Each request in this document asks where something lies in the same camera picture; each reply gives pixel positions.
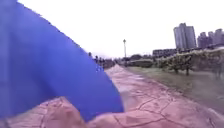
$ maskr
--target grass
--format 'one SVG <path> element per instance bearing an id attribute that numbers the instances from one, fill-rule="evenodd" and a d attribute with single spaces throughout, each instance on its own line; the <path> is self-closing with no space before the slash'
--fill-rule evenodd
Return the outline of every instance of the grass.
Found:
<path id="1" fill-rule="evenodd" d="M 184 96 L 224 114 L 223 78 L 217 79 L 210 72 L 190 72 L 190 76 L 186 76 L 185 72 L 175 74 L 158 68 L 130 67 L 129 69 L 154 79 L 183 93 Z"/>

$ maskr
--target shrub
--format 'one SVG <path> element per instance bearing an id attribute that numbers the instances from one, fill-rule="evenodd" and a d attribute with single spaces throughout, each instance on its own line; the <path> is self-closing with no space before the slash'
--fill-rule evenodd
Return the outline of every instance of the shrub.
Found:
<path id="1" fill-rule="evenodd" d="M 201 50 L 176 54 L 157 59 L 156 65 L 159 68 L 174 70 L 176 73 L 179 70 L 186 70 L 186 75 L 189 75 L 189 70 L 194 70 L 193 67 L 200 70 L 208 69 L 220 76 L 224 67 L 224 50 Z"/>
<path id="2" fill-rule="evenodd" d="M 153 61 L 150 59 L 140 59 L 135 61 L 129 61 L 127 66 L 150 68 L 153 65 Z"/>

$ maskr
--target street lamp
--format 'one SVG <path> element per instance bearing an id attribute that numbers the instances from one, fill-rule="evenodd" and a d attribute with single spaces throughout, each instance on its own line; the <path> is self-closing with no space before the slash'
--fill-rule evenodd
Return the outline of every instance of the street lamp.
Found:
<path id="1" fill-rule="evenodd" d="M 126 40 L 123 40 L 124 42 L 124 62 L 125 62 L 125 66 L 127 66 L 127 56 L 126 56 Z"/>

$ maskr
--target tall building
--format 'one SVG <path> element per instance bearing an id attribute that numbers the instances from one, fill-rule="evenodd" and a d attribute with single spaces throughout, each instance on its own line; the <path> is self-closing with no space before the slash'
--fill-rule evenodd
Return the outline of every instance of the tall building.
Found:
<path id="1" fill-rule="evenodd" d="M 214 32 L 212 32 L 212 31 L 208 32 L 208 36 L 213 39 L 214 38 Z"/>
<path id="2" fill-rule="evenodd" d="M 215 31 L 215 34 L 214 34 L 214 41 L 213 43 L 214 44 L 222 44 L 222 35 L 223 35 L 223 32 L 222 32 L 222 29 L 217 29 Z"/>
<path id="3" fill-rule="evenodd" d="M 197 47 L 193 26 L 181 23 L 179 27 L 174 28 L 174 35 L 177 49 L 186 50 Z"/>
<path id="4" fill-rule="evenodd" d="M 208 33 L 208 36 L 206 36 L 205 32 L 202 32 L 198 36 L 198 47 L 199 48 L 207 48 L 208 46 L 212 45 L 212 33 Z"/>

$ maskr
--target stone pavement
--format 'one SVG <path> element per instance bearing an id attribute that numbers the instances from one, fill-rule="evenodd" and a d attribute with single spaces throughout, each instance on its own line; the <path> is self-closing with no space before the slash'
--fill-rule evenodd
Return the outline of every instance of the stone pavement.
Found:
<path id="1" fill-rule="evenodd" d="M 47 101 L 0 128 L 224 128 L 224 116 L 166 86 L 119 66 L 106 71 L 119 90 L 126 112 L 108 113 L 85 124 L 65 98 Z"/>
<path id="2" fill-rule="evenodd" d="M 224 116 L 166 86 L 119 66 L 107 71 L 121 93 L 125 113 L 106 114 L 91 128 L 224 128 Z"/>

